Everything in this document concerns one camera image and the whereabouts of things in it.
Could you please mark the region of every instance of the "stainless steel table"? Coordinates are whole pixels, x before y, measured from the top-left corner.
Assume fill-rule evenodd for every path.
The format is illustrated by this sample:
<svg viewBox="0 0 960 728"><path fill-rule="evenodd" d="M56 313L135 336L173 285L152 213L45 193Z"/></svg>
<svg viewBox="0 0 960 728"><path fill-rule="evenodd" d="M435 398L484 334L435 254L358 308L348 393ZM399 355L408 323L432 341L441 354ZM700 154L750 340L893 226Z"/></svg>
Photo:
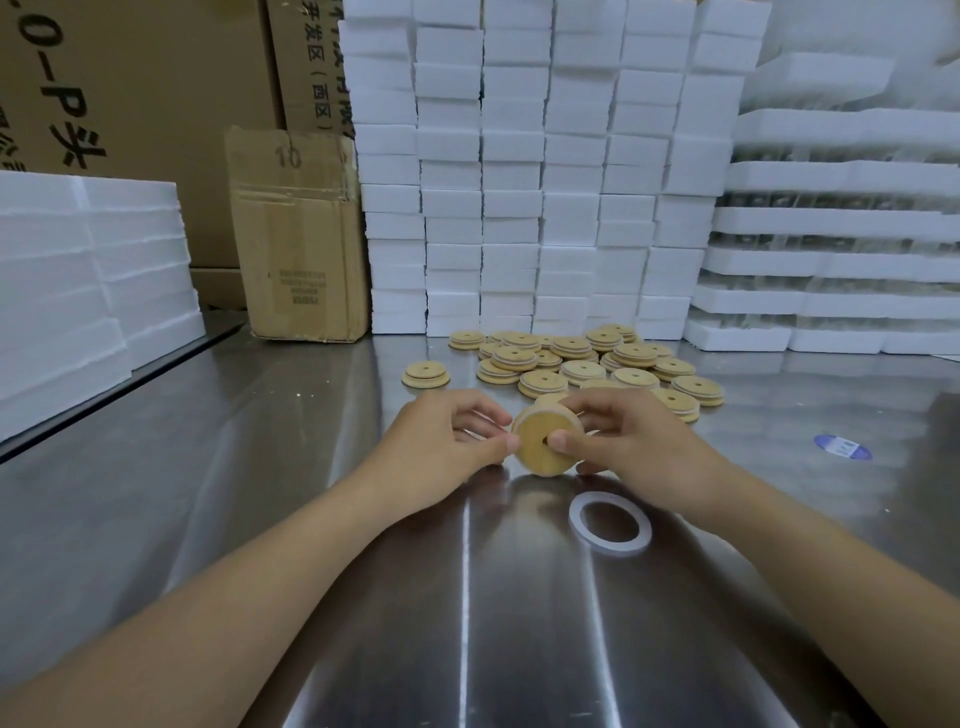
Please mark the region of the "stainless steel table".
<svg viewBox="0 0 960 728"><path fill-rule="evenodd" d="M960 366L925 357L680 355L727 388L694 426L731 459L960 594ZM0 681L135 613L354 467L442 340L354 346L245 331L0 465ZM829 433L871 462L818 449ZM306 624L249 726L876 724L735 551L647 509L643 554L567 524L604 478L513 459L383 534ZM597 514L601 535L628 526Z"/></svg>

